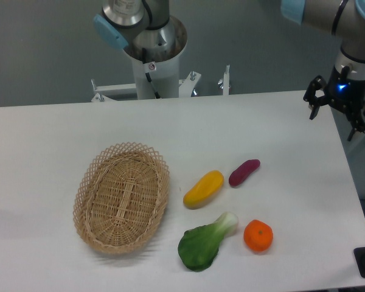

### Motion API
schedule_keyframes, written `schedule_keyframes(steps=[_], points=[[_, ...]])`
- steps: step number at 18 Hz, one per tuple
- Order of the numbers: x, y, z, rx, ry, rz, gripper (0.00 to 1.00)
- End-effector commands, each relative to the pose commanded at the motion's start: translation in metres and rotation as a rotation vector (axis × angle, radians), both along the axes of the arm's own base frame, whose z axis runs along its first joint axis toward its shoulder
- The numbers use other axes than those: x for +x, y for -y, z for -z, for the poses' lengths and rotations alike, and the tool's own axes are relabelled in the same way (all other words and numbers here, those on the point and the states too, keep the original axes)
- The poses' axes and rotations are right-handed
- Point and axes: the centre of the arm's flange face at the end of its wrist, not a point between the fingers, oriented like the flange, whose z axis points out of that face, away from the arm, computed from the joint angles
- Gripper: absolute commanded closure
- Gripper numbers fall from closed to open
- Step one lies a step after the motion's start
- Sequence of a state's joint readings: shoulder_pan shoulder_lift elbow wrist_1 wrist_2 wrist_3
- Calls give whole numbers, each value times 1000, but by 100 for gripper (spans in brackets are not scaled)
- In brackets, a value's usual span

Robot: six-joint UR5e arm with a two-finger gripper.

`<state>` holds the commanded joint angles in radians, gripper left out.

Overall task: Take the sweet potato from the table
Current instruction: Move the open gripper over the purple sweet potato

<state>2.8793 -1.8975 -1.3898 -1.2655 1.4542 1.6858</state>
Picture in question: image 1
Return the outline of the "silver robot arm base joint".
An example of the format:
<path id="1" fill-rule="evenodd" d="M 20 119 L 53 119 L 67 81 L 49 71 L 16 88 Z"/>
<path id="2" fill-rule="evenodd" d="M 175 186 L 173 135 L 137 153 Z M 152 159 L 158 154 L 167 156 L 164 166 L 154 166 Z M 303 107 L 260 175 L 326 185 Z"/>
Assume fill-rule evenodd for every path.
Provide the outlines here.
<path id="1" fill-rule="evenodd" d="M 170 14 L 169 1 L 103 1 L 93 25 L 106 44 L 143 63 L 177 57 L 187 44 L 186 28 Z"/>

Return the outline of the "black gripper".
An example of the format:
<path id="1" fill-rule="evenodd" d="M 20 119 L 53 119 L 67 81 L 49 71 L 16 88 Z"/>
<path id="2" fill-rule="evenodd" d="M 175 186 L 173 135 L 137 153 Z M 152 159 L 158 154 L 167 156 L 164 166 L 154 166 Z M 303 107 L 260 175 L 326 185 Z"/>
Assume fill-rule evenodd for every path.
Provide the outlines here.
<path id="1" fill-rule="evenodd" d="M 311 110 L 310 120 L 327 104 L 344 113 L 352 127 L 347 137 L 347 141 L 351 141 L 355 133 L 365 134 L 365 80 L 353 80 L 348 75 L 343 77 L 333 68 L 327 84 L 318 75 L 310 82 L 303 100 Z"/>

